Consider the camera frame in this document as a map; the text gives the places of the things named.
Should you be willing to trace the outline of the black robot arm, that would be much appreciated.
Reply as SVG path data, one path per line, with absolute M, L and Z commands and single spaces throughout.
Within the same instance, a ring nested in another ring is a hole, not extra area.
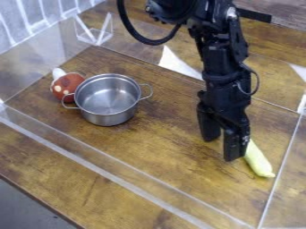
M 249 123 L 251 73 L 243 66 L 247 43 L 232 0 L 148 0 L 146 13 L 163 23 L 184 25 L 204 65 L 205 88 L 197 93 L 201 138 L 223 138 L 223 158 L 244 156 Z

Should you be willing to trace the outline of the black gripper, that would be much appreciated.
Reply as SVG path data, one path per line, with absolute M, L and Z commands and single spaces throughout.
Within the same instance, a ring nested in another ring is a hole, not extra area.
M 229 162 L 245 154 L 249 141 L 249 121 L 244 109 L 251 97 L 237 89 L 197 92 L 197 125 L 204 141 L 220 137 L 223 130 L 223 159 Z

